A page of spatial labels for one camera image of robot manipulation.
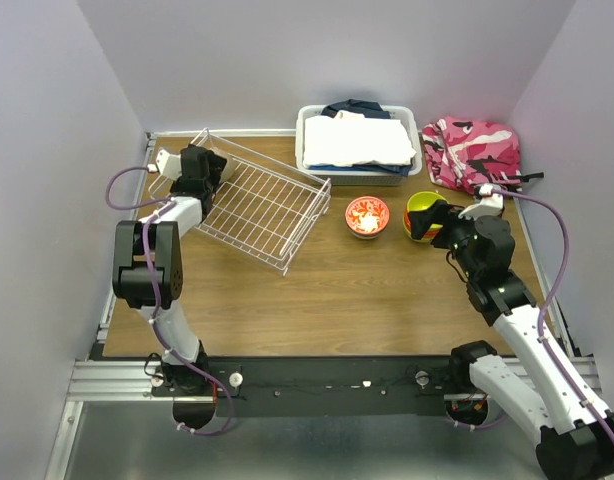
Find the lime green bowl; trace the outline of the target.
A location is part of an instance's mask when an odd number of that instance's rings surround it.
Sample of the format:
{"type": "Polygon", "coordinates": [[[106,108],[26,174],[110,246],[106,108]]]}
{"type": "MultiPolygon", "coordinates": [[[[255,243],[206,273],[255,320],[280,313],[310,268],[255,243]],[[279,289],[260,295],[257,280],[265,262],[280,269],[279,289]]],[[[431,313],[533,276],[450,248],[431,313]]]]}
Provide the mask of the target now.
{"type": "Polygon", "coordinates": [[[423,211],[431,207],[437,200],[446,201],[446,198],[437,192],[420,191],[413,194],[407,201],[404,213],[404,222],[410,227],[411,222],[408,214],[415,211],[423,211]]]}
{"type": "Polygon", "coordinates": [[[427,232],[421,238],[411,238],[411,240],[420,244],[430,244],[431,241],[435,238],[435,236],[435,232],[427,232]]]}

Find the white bowl orange pattern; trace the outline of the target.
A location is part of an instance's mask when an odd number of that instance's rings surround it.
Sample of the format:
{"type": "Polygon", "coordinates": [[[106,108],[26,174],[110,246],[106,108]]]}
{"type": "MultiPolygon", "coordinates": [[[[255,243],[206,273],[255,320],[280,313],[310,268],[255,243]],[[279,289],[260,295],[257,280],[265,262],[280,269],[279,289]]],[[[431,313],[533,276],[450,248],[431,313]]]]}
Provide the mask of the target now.
{"type": "Polygon", "coordinates": [[[382,234],[390,221],[387,204],[373,196],[352,200],[346,207],[344,220],[350,232],[362,239],[373,239],[382,234]]]}

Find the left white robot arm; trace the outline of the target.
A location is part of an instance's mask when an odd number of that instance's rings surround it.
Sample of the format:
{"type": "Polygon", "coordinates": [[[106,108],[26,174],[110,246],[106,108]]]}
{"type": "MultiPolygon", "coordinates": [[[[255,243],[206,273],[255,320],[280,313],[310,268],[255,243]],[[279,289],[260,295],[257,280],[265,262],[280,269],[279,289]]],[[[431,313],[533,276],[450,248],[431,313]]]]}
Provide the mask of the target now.
{"type": "Polygon", "coordinates": [[[191,331],[180,303],[181,239],[206,220],[219,187],[233,174],[234,163],[225,153],[190,144],[178,154],[159,151],[156,161],[143,170],[165,177],[171,186],[162,198],[118,205],[111,200],[117,178],[110,180],[105,199],[112,209],[154,208],[149,215],[116,225],[112,289],[116,298],[147,321],[163,349],[163,360],[179,365],[175,384],[196,395],[207,387],[209,372],[203,365],[202,342],[191,331]]]}

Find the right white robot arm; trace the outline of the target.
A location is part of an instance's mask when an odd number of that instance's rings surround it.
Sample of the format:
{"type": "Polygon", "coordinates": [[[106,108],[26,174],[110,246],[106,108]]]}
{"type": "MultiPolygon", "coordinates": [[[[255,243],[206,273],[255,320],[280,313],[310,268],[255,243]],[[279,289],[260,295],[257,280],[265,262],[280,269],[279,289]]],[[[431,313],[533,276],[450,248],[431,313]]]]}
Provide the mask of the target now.
{"type": "Polygon", "coordinates": [[[545,326],[525,283],[512,271],[515,240],[499,207],[463,209],[444,200],[407,214],[410,235],[432,239],[462,272],[471,305],[511,347],[528,380],[485,341],[451,352],[447,379],[456,390],[483,391],[525,432],[549,479],[601,479],[614,474],[614,412],[595,393],[545,326]]]}

